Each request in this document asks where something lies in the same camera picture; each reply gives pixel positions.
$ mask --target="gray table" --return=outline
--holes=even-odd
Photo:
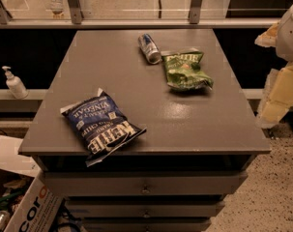
[[[149,65],[138,47],[143,33],[161,50],[202,50],[213,90],[172,92],[162,63]],[[86,168],[88,152],[60,108],[96,96],[98,88],[147,132]],[[85,220],[89,231],[196,231],[207,228],[248,165],[270,147],[212,30],[98,30],[77,32],[19,152],[37,161],[76,216],[93,218]],[[124,203],[131,204],[127,212]],[[194,209],[168,212],[184,206]],[[155,217],[146,216],[149,210]]]

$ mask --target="silver can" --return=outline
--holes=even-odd
[[[150,64],[155,65],[161,61],[160,51],[149,34],[138,37],[138,44]]]
[[[10,213],[7,211],[0,211],[0,232],[4,231],[5,227],[7,226],[10,220]]]

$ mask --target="kettle chips bag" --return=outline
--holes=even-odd
[[[167,85],[176,91],[196,90],[204,87],[212,89],[214,81],[200,68],[204,53],[196,48],[179,52],[162,51]]]
[[[128,122],[114,100],[99,89],[98,96],[60,109],[72,129],[91,152],[86,165],[91,166],[132,141],[146,129]]]

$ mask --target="white pump bottle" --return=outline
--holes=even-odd
[[[8,66],[2,67],[2,69],[5,71],[5,76],[8,78],[7,85],[16,99],[23,99],[28,95],[29,92],[23,85],[20,78],[18,76],[14,76],[9,71],[10,68],[11,67]]]

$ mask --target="drawer front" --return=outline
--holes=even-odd
[[[45,183],[55,195],[62,196],[231,194],[247,176],[246,172],[208,172],[189,176],[124,174],[117,177],[112,173],[106,176],[93,173],[47,172]]]
[[[211,222],[208,219],[86,219],[83,225],[87,232],[198,232],[205,231]]]
[[[224,202],[85,202],[67,201],[66,207],[76,218],[196,218],[215,217]]]

